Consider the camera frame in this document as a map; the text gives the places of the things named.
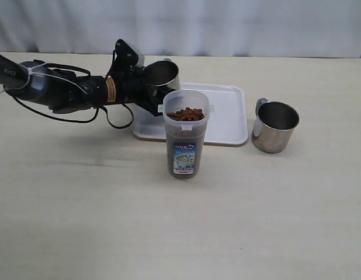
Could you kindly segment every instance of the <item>mug handle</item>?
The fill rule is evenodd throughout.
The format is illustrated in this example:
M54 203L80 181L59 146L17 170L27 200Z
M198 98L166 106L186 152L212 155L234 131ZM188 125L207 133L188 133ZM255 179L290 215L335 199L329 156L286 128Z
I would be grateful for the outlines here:
M268 102L268 100L266 98L260 98L259 100L257 100L257 103L256 103L256 116L258 115L258 109L261 107L261 105L263 105L266 102Z

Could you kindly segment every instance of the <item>kibble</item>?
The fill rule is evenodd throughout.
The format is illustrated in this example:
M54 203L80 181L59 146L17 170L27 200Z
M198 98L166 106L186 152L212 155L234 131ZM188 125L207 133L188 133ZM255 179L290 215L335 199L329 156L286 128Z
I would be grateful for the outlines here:
M191 109L189 107L174 113L168 113L167 116L175 121L201 121L205 118L203 109Z

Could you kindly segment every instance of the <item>metal mug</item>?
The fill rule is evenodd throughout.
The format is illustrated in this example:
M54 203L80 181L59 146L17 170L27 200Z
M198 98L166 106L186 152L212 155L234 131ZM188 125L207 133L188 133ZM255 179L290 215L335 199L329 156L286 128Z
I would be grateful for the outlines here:
M252 143L266 153L283 151L297 127L300 117L291 106L261 98L256 104L256 121Z
M143 69L143 74L152 95L160 99L174 90L181 89L179 68L169 58L147 65Z

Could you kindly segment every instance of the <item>table surface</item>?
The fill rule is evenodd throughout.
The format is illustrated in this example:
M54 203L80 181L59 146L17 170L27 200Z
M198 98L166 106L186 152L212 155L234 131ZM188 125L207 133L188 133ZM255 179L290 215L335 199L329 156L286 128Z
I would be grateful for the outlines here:
M111 60L3 54L94 75ZM295 107L286 150L205 146L199 174L179 181L164 143L104 114L48 120L1 94L0 280L361 279L361 59L172 60L182 82L243 89L250 131L258 98Z

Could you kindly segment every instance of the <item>gold tape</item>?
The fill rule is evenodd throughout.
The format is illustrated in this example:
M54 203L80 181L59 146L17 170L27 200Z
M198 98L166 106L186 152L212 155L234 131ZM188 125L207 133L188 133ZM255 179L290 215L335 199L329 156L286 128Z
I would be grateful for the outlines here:
M107 102L115 102L116 101L116 85L114 84L114 80L111 76L106 78L106 87L108 89L107 94Z

